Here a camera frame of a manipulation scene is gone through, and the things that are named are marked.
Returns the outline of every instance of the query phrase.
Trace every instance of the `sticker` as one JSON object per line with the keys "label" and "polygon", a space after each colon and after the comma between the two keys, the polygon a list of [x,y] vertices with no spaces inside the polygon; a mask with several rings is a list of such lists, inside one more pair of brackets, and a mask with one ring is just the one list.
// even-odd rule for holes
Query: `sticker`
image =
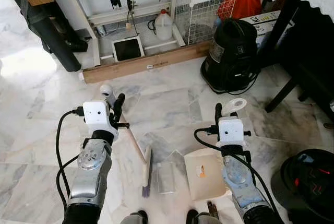
{"label": "sticker", "polygon": [[200,178],[205,178],[205,171],[204,171],[204,166],[197,166],[196,167],[196,175],[197,177],[200,177]]}
{"label": "sticker", "polygon": [[222,48],[220,45],[218,45],[216,40],[214,39],[209,49],[209,54],[211,58],[217,63],[220,63],[221,56],[223,55],[224,51],[225,51],[225,48]]}

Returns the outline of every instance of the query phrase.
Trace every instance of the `plastic jug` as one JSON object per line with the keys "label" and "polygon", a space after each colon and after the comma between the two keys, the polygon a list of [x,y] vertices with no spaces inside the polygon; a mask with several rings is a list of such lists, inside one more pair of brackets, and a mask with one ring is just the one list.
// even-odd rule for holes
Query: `plastic jug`
{"label": "plastic jug", "polygon": [[168,40],[172,37],[172,18],[162,9],[155,21],[157,37],[160,40]]}

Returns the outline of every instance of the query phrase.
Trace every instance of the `shoe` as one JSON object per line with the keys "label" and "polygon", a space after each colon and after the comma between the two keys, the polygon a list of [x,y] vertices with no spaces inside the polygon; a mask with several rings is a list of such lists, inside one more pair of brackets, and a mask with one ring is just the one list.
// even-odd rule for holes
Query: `shoe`
{"label": "shoe", "polygon": [[188,214],[187,214],[187,220],[186,220],[186,224],[195,224],[195,222],[193,222],[193,220],[195,219],[195,217],[198,215],[198,211],[191,209],[189,210]]}
{"label": "shoe", "polygon": [[138,213],[143,217],[144,221],[142,224],[148,224],[148,216],[144,210],[139,210]]}

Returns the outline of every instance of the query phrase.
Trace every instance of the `red mesh bag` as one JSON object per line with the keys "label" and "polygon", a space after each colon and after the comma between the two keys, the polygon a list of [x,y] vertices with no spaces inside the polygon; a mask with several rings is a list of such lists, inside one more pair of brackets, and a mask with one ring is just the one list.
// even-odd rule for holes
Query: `red mesh bag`
{"label": "red mesh bag", "polygon": [[232,18],[240,19],[261,14],[262,6],[260,0],[235,0]]}

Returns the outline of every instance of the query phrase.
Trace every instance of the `black appliance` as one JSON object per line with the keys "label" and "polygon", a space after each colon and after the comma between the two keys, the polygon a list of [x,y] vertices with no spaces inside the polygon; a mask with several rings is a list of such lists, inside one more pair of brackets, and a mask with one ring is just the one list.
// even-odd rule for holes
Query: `black appliance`
{"label": "black appliance", "polygon": [[334,223],[334,154],[304,150],[287,159],[270,184],[294,224]]}
{"label": "black appliance", "polygon": [[243,20],[226,19],[218,25],[209,56],[200,69],[215,93],[244,90],[250,82],[255,82],[260,72],[256,63],[256,37],[254,26]]}

